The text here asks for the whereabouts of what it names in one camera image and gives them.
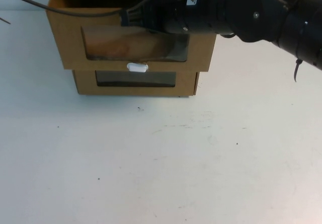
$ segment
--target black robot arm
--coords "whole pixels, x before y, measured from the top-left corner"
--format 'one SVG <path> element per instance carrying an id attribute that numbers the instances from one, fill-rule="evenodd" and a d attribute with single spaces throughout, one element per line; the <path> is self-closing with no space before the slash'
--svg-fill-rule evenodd
<path id="1" fill-rule="evenodd" d="M 322 69 L 322 0 L 149 0 L 121 18 L 164 33 L 266 40 Z"/>

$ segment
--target cardboard box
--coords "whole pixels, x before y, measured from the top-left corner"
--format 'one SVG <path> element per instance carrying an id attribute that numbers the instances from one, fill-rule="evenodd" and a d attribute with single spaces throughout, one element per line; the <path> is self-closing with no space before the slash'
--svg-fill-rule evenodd
<path id="1" fill-rule="evenodd" d="M 197 91 L 197 72 L 136 73 L 144 74 L 145 81 L 138 81 L 139 78 L 135 76 L 129 77 L 128 74 L 133 73 L 73 70 L 77 90 L 81 95 L 193 96 Z"/>
<path id="2" fill-rule="evenodd" d="M 136 0 L 50 0 L 49 6 L 82 13 L 104 13 Z M 215 35 L 151 34 L 121 28 L 119 15 L 80 18 L 47 12 L 65 69 L 128 71 L 130 62 L 149 71 L 208 71 Z"/>

